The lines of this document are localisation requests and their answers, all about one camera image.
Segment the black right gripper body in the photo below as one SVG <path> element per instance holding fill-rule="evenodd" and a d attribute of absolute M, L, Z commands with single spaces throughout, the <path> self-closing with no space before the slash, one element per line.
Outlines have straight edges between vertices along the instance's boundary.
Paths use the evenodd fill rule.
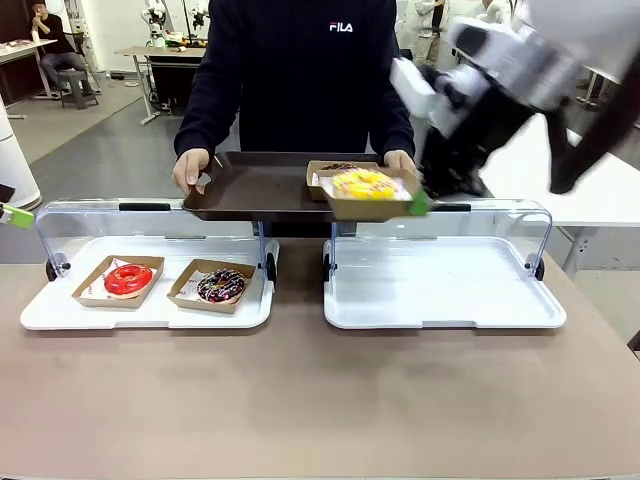
<path fill-rule="evenodd" d="M 479 170 L 486 163 L 489 128 L 480 121 L 464 121 L 450 137 L 427 124 L 421 155 L 422 186 L 432 199 L 456 194 L 484 197 Z"/>

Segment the person's left hand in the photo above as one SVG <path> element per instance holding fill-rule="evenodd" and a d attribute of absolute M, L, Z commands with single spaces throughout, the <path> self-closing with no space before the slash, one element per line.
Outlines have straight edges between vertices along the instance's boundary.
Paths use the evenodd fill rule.
<path fill-rule="evenodd" d="M 406 184 L 406 180 L 411 178 L 417 183 L 420 182 L 421 176 L 416 164 L 411 155 L 405 150 L 389 150 L 383 155 L 384 168 L 393 173 L 393 178 L 396 181 L 401 181 L 403 185 Z M 398 172 L 402 170 L 406 172 L 406 175 L 400 177 Z"/>

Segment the person's right hand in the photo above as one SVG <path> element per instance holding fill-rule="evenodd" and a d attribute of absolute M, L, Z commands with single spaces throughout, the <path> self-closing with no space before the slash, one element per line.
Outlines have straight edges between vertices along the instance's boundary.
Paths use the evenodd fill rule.
<path fill-rule="evenodd" d="M 175 185 L 187 197 L 193 189 L 203 192 L 203 188 L 198 185 L 200 174 L 204 171 L 210 161 L 209 152 L 201 148 L 189 149 L 179 156 L 172 172 L 172 179 Z"/>

